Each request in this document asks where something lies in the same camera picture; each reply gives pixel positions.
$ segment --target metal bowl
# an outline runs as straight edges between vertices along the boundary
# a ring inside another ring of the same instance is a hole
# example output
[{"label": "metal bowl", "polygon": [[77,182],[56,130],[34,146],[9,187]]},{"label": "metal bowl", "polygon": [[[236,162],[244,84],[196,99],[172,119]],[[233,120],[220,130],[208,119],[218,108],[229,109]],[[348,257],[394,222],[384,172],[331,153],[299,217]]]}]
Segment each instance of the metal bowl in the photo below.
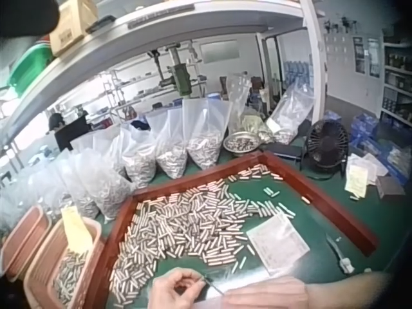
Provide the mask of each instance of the metal bowl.
[{"label": "metal bowl", "polygon": [[[233,143],[236,140],[241,140],[241,139],[249,140],[251,145],[247,147],[246,149],[239,149],[239,148],[234,147]],[[225,138],[225,140],[223,141],[224,148],[227,151],[235,155],[244,155],[247,153],[251,153],[252,151],[255,151],[260,146],[260,144],[261,144],[261,140],[256,134],[251,133],[251,132],[246,132],[246,131],[233,133],[229,135],[227,138]]]}]

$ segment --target drill press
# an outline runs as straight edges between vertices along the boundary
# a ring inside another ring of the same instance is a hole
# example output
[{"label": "drill press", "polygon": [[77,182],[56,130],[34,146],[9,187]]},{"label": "drill press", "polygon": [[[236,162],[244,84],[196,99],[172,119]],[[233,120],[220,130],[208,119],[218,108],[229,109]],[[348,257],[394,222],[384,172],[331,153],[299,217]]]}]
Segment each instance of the drill press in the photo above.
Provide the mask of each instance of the drill press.
[{"label": "drill press", "polygon": [[190,75],[187,72],[186,64],[180,62],[177,50],[179,47],[180,43],[166,46],[166,51],[169,52],[173,64],[173,66],[169,67],[169,71],[172,76],[166,79],[164,78],[162,69],[160,67],[160,53],[158,52],[158,50],[152,50],[147,54],[150,56],[150,58],[154,59],[154,63],[156,64],[160,76],[159,86],[166,87],[168,85],[175,85],[176,89],[179,91],[179,94],[183,97],[186,97],[192,93],[192,85]]}]

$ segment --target cardboard box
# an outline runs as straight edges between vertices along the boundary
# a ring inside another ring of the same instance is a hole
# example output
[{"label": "cardboard box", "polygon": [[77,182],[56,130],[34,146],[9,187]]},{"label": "cardboard box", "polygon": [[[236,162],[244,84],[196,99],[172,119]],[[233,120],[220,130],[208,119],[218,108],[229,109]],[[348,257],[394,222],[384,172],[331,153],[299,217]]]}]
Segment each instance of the cardboard box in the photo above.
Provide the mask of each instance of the cardboard box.
[{"label": "cardboard box", "polygon": [[97,6],[91,0],[68,0],[59,7],[60,21],[50,34],[53,55],[58,57],[87,34],[98,19]]}]

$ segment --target fan grille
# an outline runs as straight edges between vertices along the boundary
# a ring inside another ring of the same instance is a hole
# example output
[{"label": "fan grille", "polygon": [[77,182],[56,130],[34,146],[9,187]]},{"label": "fan grille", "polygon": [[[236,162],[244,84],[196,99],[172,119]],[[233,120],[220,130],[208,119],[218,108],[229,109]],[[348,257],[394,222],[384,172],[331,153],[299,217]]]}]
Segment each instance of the fan grille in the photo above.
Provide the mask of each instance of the fan grille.
[{"label": "fan grille", "polygon": [[334,120],[316,122],[306,138],[309,158],[322,168],[339,165],[348,154],[348,144],[348,132]]}]

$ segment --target black desk fan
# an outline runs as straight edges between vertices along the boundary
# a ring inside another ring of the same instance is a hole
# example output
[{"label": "black desk fan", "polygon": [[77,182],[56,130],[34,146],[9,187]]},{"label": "black desk fan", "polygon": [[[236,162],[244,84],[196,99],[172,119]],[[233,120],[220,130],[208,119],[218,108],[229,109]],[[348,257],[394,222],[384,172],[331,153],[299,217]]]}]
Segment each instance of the black desk fan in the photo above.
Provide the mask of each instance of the black desk fan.
[{"label": "black desk fan", "polygon": [[316,180],[328,180],[338,171],[344,177],[348,150],[348,132],[343,125],[335,120],[320,120],[308,131],[299,169],[308,166],[315,172],[331,174],[328,178],[313,178]]}]

